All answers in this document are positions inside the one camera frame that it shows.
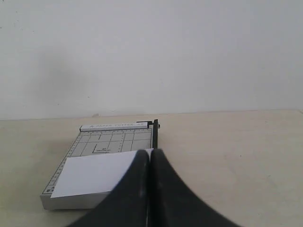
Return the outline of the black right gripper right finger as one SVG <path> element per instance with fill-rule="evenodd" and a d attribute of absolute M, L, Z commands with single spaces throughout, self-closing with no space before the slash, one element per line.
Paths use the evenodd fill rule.
<path fill-rule="evenodd" d="M 176 173 L 163 150 L 151 152 L 149 226 L 237 227 L 198 198 Z"/>

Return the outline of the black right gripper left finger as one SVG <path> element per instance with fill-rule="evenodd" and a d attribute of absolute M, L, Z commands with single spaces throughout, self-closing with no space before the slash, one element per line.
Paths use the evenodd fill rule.
<path fill-rule="evenodd" d="M 130 167 L 112 192 L 93 210 L 69 224 L 69 226 L 147 226 L 149 163 L 147 151 L 137 151 Z"/>

